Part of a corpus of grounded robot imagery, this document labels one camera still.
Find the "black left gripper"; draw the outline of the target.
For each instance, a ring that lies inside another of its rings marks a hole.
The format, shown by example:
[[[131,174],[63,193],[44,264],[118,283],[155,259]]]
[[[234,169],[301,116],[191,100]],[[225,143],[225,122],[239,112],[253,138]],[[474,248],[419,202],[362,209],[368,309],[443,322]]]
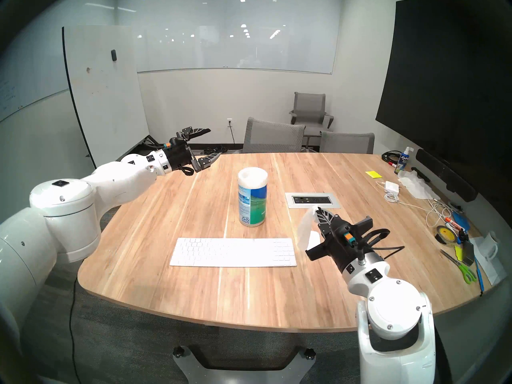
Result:
[[[188,141],[211,132],[211,129],[187,127],[181,131],[181,138],[171,138],[165,144],[165,155],[172,171],[180,170],[183,173],[198,173],[209,168],[221,153],[212,153],[207,156],[195,158],[188,146]]]

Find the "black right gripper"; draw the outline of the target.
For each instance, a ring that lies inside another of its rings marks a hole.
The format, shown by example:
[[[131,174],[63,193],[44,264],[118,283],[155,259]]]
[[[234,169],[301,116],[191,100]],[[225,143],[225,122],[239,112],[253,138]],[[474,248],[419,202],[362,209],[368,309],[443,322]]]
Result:
[[[314,208],[314,220],[318,224],[324,240],[306,249],[309,260],[314,261],[323,257],[331,257],[340,272],[357,259],[362,259],[366,254],[373,252],[369,241],[364,234],[373,227],[371,217],[366,217],[356,224],[334,217],[334,215],[321,207]]]

